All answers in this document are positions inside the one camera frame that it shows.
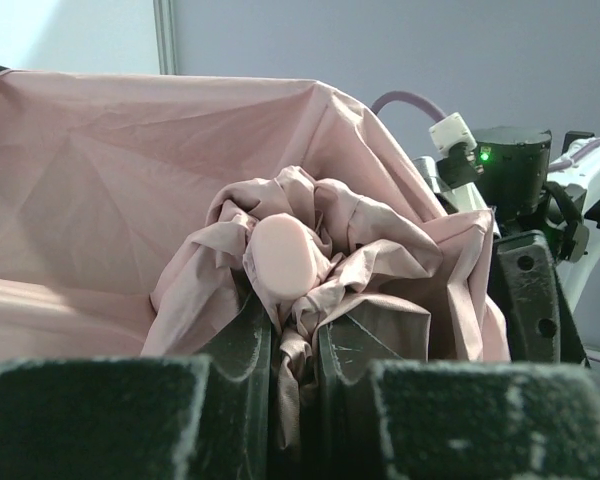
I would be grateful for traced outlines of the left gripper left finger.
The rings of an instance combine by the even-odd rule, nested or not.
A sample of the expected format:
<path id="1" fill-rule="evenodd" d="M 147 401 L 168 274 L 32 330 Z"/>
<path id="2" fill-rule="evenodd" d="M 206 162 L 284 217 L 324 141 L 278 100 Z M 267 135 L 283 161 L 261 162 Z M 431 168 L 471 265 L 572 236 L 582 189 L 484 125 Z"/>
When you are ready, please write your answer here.
<path id="1" fill-rule="evenodd" d="M 0 479 L 262 479 L 271 324 L 255 295 L 198 354 L 0 364 Z"/>

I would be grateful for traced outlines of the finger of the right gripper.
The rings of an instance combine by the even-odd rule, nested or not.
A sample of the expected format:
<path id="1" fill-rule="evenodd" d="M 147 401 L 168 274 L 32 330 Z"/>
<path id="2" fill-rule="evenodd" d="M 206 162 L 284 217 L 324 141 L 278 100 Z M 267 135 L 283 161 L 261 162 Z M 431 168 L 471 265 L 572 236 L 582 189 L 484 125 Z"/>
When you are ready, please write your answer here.
<path id="1" fill-rule="evenodd" d="M 494 242 L 488 294 L 505 316 L 512 361 L 590 366 L 542 232 Z"/>

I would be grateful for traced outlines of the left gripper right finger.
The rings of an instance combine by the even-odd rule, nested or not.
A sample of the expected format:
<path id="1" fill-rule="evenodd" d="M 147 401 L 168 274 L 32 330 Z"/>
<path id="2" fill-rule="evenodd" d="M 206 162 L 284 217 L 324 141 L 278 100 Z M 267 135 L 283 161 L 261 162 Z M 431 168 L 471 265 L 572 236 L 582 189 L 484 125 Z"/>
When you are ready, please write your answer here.
<path id="1" fill-rule="evenodd" d="M 319 351 L 330 479 L 600 479 L 585 368 L 404 360 L 346 316 Z"/>

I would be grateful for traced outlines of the pink folding umbrella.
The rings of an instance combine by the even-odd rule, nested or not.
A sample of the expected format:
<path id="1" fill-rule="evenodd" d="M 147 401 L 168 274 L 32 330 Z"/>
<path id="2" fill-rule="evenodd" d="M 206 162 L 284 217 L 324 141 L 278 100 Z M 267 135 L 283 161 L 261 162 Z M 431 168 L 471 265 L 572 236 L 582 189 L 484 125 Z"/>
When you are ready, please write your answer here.
<path id="1" fill-rule="evenodd" d="M 448 214 L 361 102 L 314 80 L 0 67 L 0 362 L 191 354 L 248 278 L 281 338 L 297 453 L 320 328 L 418 360 L 506 362 L 494 219 Z"/>

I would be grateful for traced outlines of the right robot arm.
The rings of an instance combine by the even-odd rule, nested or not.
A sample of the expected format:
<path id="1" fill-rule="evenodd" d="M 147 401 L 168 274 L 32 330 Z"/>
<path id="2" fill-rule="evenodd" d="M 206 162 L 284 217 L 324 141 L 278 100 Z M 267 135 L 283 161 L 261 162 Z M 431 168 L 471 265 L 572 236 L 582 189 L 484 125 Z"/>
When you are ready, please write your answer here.
<path id="1" fill-rule="evenodd" d="M 589 366 L 572 313 L 600 260 L 600 137 L 570 131 L 551 159 L 548 130 L 492 127 L 476 147 L 414 164 L 450 213 L 495 214 L 488 293 L 514 361 Z"/>

